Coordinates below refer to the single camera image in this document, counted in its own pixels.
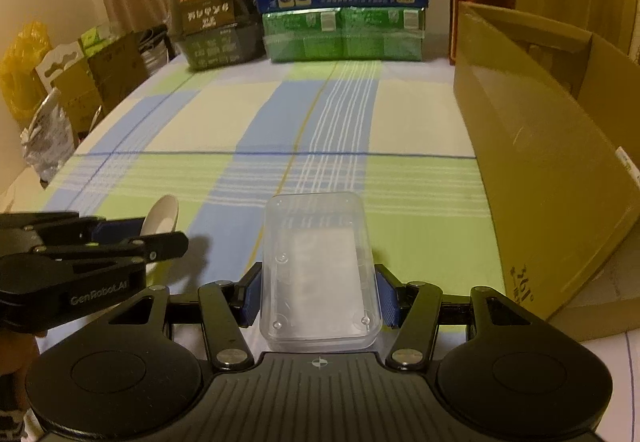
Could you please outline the person's left hand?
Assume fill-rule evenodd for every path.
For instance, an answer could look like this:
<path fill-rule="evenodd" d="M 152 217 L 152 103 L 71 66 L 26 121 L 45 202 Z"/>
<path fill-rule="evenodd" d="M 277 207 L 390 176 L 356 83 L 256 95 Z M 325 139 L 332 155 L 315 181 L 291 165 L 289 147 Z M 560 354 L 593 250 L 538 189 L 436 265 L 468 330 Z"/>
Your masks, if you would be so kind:
<path fill-rule="evenodd" d="M 39 355 L 36 337 L 2 328 L 0 349 L 1 409 L 24 412 L 28 408 L 26 373 Z"/>

